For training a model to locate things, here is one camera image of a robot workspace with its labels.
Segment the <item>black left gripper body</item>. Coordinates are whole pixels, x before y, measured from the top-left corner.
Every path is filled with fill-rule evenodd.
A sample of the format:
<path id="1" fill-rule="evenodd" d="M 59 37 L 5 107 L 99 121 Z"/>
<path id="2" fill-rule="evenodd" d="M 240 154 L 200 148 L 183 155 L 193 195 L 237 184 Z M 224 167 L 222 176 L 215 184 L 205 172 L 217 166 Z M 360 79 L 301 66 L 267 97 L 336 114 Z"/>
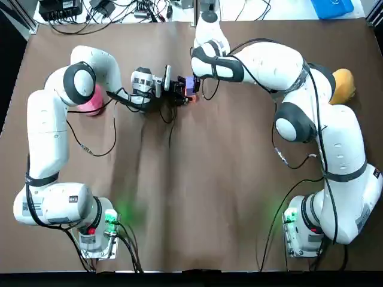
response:
<path id="1" fill-rule="evenodd" d="M 179 104 L 181 100 L 181 84 L 178 81 L 170 80 L 169 89 L 166 91 L 166 98 L 170 104 Z"/>

